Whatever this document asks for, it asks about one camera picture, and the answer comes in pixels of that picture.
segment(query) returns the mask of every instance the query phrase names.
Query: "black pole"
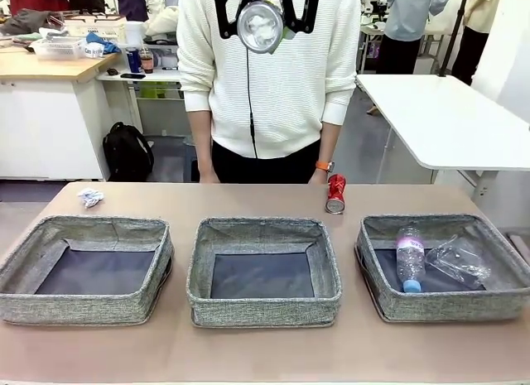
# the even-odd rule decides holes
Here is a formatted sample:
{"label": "black pole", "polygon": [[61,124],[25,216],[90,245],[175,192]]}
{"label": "black pole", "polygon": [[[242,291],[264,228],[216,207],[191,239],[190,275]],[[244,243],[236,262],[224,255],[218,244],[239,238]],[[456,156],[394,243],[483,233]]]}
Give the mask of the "black pole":
{"label": "black pole", "polygon": [[453,34],[450,35],[451,39],[449,40],[449,45],[447,46],[446,56],[444,57],[444,61],[441,64],[440,73],[438,73],[440,77],[446,77],[447,66],[449,64],[449,59],[451,58],[453,48],[455,48],[456,37],[458,36],[458,30],[460,29],[460,24],[462,23],[462,18],[464,17],[464,14],[465,14],[466,3],[467,3],[467,0],[462,0],[462,3],[460,5],[460,10],[458,10],[458,15],[456,16],[455,27],[453,28]]}

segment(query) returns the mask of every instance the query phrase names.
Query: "smartphone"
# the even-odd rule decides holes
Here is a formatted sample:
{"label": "smartphone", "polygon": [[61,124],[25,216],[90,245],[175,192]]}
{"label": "smartphone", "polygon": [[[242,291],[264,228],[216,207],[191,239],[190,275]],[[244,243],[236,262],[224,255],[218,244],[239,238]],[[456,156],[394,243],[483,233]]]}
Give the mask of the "smartphone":
{"label": "smartphone", "polygon": [[120,76],[122,79],[143,79],[145,75],[135,75],[134,73],[124,73]]}

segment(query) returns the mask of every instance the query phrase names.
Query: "sweater cuff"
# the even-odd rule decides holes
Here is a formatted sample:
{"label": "sweater cuff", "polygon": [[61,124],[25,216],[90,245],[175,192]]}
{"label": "sweater cuff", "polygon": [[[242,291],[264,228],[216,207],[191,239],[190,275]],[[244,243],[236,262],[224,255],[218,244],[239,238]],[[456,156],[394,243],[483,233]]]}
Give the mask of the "sweater cuff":
{"label": "sweater cuff", "polygon": [[324,113],[322,114],[322,121],[324,123],[334,124],[335,126],[342,126],[345,122],[347,111],[348,105],[326,102],[324,105]]}
{"label": "sweater cuff", "polygon": [[209,91],[185,91],[184,104],[186,112],[210,111]]}

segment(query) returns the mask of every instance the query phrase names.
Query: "person in beige shirt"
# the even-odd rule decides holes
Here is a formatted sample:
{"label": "person in beige shirt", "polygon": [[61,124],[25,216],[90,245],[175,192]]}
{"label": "person in beige shirt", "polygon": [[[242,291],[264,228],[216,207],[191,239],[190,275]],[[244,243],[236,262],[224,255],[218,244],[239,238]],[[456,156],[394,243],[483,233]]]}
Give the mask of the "person in beige shirt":
{"label": "person in beige shirt", "polygon": [[471,85],[494,24],[499,0],[469,0],[465,7],[464,34],[452,74]]}

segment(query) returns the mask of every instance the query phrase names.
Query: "black backpack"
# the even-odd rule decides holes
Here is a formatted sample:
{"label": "black backpack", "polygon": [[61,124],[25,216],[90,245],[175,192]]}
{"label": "black backpack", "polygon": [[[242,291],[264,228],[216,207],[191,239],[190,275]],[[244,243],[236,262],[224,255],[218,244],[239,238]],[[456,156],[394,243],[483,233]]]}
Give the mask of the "black backpack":
{"label": "black backpack", "polygon": [[152,172],[155,158],[146,138],[134,126],[113,125],[103,139],[110,181],[144,182]]}

